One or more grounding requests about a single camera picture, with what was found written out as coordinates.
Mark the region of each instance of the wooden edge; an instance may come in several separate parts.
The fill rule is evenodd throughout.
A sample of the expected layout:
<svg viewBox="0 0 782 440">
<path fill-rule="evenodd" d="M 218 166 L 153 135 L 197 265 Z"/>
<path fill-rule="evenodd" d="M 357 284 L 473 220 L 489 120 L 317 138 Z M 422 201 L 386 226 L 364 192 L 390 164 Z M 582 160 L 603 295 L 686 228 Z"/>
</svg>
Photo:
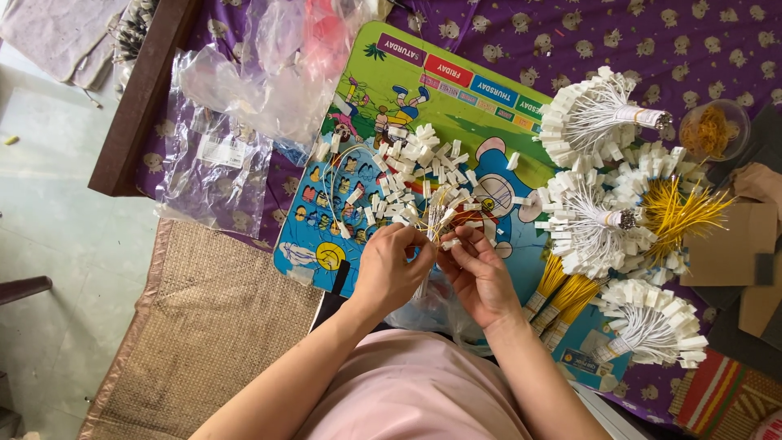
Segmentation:
<svg viewBox="0 0 782 440">
<path fill-rule="evenodd" d="M 190 37 L 203 0 L 160 0 L 133 74 L 117 107 L 87 187 L 112 197 L 141 196 L 138 156 L 168 94 L 174 51 Z"/>
<path fill-rule="evenodd" d="M 127 361 L 135 350 L 138 340 L 149 318 L 149 310 L 152 303 L 157 298 L 160 283 L 163 279 L 163 267 L 166 262 L 166 253 L 168 251 L 171 230 L 176 223 L 175 220 L 162 218 L 157 224 L 157 234 L 155 236 L 155 246 L 152 249 L 152 262 L 149 265 L 147 273 L 147 282 L 142 296 L 136 301 L 136 313 L 133 315 L 130 326 L 122 338 L 120 347 L 114 355 L 114 360 L 109 366 L 109 370 L 103 378 L 98 391 L 95 393 L 95 399 L 90 405 L 84 421 L 81 422 L 81 428 L 77 440 L 92 440 L 95 434 L 95 426 L 100 421 L 100 416 L 109 402 L 112 391 L 117 386 L 117 382 L 125 371 Z"/>
</svg>

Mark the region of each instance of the gray cloth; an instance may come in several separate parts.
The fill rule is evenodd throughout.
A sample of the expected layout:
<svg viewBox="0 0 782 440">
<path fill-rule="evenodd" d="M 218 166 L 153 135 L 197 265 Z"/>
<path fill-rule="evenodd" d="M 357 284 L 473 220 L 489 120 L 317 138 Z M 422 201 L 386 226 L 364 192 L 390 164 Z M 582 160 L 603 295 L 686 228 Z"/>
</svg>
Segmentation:
<svg viewBox="0 0 782 440">
<path fill-rule="evenodd" d="M 116 23 L 128 0 L 11 0 L 0 38 L 57 81 L 98 87 L 111 58 Z"/>
</svg>

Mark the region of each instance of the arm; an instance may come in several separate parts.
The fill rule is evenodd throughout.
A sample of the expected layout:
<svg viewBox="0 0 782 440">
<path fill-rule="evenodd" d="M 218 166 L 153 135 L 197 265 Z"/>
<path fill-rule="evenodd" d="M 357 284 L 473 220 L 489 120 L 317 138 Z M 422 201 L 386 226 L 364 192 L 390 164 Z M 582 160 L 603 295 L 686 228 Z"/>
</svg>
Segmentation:
<svg viewBox="0 0 782 440">
<path fill-rule="evenodd" d="M 511 276 L 486 236 L 459 226 L 442 240 L 456 236 L 461 246 L 440 252 L 437 263 L 465 310 L 483 328 L 533 437 L 555 440 L 580 432 L 587 440 L 610 439 L 524 318 Z"/>
<path fill-rule="evenodd" d="M 416 247 L 418 256 L 408 264 Z M 395 223 L 378 229 L 361 255 L 350 300 L 220 408 L 190 440 L 291 438 L 361 339 L 410 300 L 434 258 L 434 246 L 415 228 Z"/>
</svg>

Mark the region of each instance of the tile floor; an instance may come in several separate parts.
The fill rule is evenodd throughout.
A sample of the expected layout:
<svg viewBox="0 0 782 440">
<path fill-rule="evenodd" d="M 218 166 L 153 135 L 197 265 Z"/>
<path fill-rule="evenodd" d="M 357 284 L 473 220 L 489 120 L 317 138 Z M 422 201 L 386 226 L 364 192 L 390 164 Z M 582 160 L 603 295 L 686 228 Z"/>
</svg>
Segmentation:
<svg viewBox="0 0 782 440">
<path fill-rule="evenodd" d="M 0 49 L 0 282 L 54 289 L 0 306 L 0 406 L 44 440 L 72 440 L 133 316 L 157 217 L 145 198 L 87 188 L 117 104 L 96 109 Z"/>
</svg>

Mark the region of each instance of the plastic bag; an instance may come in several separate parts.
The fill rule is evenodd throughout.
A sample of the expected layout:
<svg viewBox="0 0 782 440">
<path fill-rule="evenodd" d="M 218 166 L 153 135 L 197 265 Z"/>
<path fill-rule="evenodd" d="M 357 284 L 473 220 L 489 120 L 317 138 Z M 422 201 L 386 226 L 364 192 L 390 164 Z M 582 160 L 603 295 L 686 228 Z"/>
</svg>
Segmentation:
<svg viewBox="0 0 782 440">
<path fill-rule="evenodd" d="M 407 330 L 449 334 L 456 345 L 468 352 L 482 357 L 492 355 L 483 330 L 462 307 L 444 274 L 437 270 L 429 275 L 425 297 L 410 300 L 384 320 L 390 326 Z"/>
<path fill-rule="evenodd" d="M 166 137 L 156 213 L 257 238 L 272 141 L 185 98 L 181 73 L 195 57 L 182 51 L 174 57 L 165 122 L 173 133 Z"/>
<path fill-rule="evenodd" d="M 378 0 L 256 0 L 247 10 L 241 75 L 206 47 L 182 72 L 182 90 L 264 133 L 304 166 L 353 40 L 379 13 Z"/>
</svg>

